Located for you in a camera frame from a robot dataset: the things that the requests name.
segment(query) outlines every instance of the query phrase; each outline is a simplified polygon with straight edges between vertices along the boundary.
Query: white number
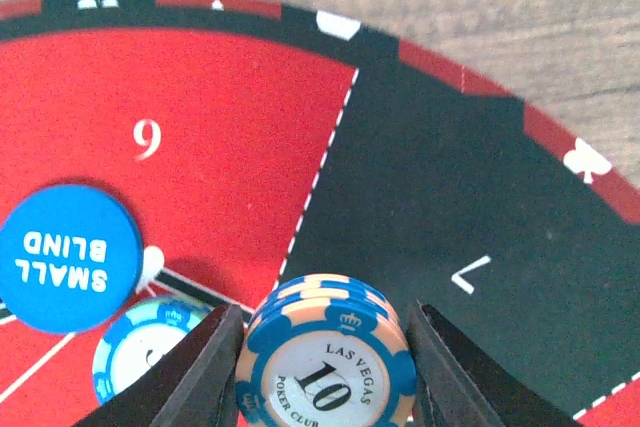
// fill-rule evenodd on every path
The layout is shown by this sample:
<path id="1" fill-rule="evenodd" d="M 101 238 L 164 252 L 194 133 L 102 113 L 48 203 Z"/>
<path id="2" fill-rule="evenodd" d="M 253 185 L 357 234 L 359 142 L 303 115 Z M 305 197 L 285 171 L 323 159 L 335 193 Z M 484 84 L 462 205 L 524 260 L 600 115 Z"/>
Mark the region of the white number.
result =
<path id="1" fill-rule="evenodd" d="M 151 138 L 145 139 L 144 128 L 151 127 Z M 147 147 L 143 153 L 136 157 L 136 160 L 144 160 L 151 157 L 158 147 L 160 147 L 160 140 L 162 139 L 162 132 L 160 132 L 160 126 L 157 122 L 150 119 L 143 119 L 136 123 L 133 128 L 133 140 L 136 141 L 140 147 Z"/>
<path id="2" fill-rule="evenodd" d="M 464 290 L 467 294 L 469 295 L 473 294 L 475 287 L 471 285 L 469 282 L 467 282 L 466 280 L 464 280 L 461 276 L 463 274 L 471 272 L 474 269 L 477 269 L 478 267 L 487 265 L 489 262 L 491 262 L 491 257 L 489 257 L 488 255 L 481 257 L 480 259 L 476 260 L 474 263 L 467 265 L 464 269 L 461 269 L 455 274 L 453 274 L 451 276 L 451 282 L 456 284 L 458 287 Z"/>

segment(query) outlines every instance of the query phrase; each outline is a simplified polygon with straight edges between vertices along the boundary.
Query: poker chip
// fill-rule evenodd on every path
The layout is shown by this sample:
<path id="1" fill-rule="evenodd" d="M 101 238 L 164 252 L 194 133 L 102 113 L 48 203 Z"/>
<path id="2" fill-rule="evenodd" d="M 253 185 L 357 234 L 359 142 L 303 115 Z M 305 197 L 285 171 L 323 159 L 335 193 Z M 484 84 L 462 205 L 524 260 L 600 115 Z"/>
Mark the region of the poker chip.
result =
<path id="1" fill-rule="evenodd" d="M 89 186 L 38 190 L 0 230 L 0 297 L 18 319 L 45 332 L 106 321 L 131 295 L 141 268 L 133 217 Z"/>
<path id="2" fill-rule="evenodd" d="M 93 357 L 93 385 L 103 404 L 173 349 L 210 312 L 204 304 L 174 296 L 137 303 L 104 334 Z"/>
<path id="3" fill-rule="evenodd" d="M 366 284 L 313 277 L 272 292 L 249 323 L 236 368 L 247 422 L 405 425 L 416 372 L 396 318 Z"/>

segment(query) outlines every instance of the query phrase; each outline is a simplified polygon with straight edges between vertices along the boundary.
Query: stitching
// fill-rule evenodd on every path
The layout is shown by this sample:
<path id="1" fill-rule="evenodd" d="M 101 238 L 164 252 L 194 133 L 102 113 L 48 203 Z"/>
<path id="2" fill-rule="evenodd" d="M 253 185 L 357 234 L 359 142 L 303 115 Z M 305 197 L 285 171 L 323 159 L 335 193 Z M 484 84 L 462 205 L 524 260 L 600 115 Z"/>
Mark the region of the stitching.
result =
<path id="1" fill-rule="evenodd" d="M 591 406 L 590 407 L 582 409 L 582 410 L 576 412 L 576 414 L 573 416 L 573 420 L 578 420 L 580 417 L 585 415 L 588 411 L 590 411 L 592 409 L 595 409 L 600 404 L 602 404 L 604 401 L 606 401 L 609 397 L 611 397 L 613 395 L 616 395 L 618 392 L 624 390 L 625 387 L 628 387 L 630 384 L 632 384 L 633 382 L 635 382 L 638 379 L 640 379 L 640 372 L 636 372 L 635 374 L 633 374 L 631 376 L 631 381 L 629 381 L 629 382 L 621 382 L 620 384 L 616 385 L 613 389 L 611 389 L 611 393 L 610 394 L 602 395 L 602 396 L 598 397 L 596 400 L 591 402 Z"/>
<path id="2" fill-rule="evenodd" d="M 318 179 L 320 178 L 320 172 L 322 171 L 322 169 L 324 167 L 324 164 L 327 161 L 327 155 L 329 153 L 329 149 L 333 145 L 333 141 L 336 138 L 336 130 L 340 126 L 340 122 L 342 122 L 342 116 L 344 114 L 344 109 L 347 106 L 347 104 L 349 103 L 349 100 L 351 99 L 351 91 L 353 90 L 353 86 L 355 85 L 356 81 L 358 80 L 358 75 L 359 74 L 360 74 L 360 69 L 356 68 L 355 72 L 353 73 L 353 77 L 351 78 L 351 86 L 349 87 L 349 90 L 347 90 L 347 93 L 344 96 L 344 100 L 342 102 L 342 108 L 340 109 L 340 112 L 338 113 L 338 117 L 336 118 L 336 125 L 333 128 L 333 130 L 331 131 L 331 136 L 329 137 L 329 142 L 327 143 L 327 148 L 325 149 L 324 154 L 322 154 L 322 160 L 320 160 L 320 168 L 318 169 L 318 171 L 316 172 L 315 177 L 313 178 L 313 183 L 311 184 L 311 191 L 309 192 L 309 195 L 307 195 L 307 200 L 304 202 L 304 208 L 302 209 L 302 213 L 300 214 L 300 218 L 298 219 L 298 223 L 296 224 L 296 231 L 293 234 L 293 237 L 291 237 L 291 241 L 289 242 L 289 247 L 287 249 L 287 255 L 285 256 L 284 260 L 282 261 L 282 265 L 280 266 L 280 272 L 278 272 L 278 278 L 276 279 L 276 281 L 273 284 L 273 288 L 274 289 L 276 289 L 278 287 L 278 285 L 280 285 L 280 277 L 282 277 L 282 274 L 284 273 L 285 269 L 287 268 L 287 261 L 289 260 L 289 255 L 291 254 L 291 251 L 293 250 L 293 246 L 296 243 L 296 236 L 298 235 L 298 232 L 300 232 L 300 227 L 302 227 L 302 222 L 304 221 L 304 215 L 307 213 L 307 209 L 309 208 L 309 204 L 311 203 L 311 196 L 313 195 L 313 191 L 316 189 L 316 186 L 318 185 Z"/>

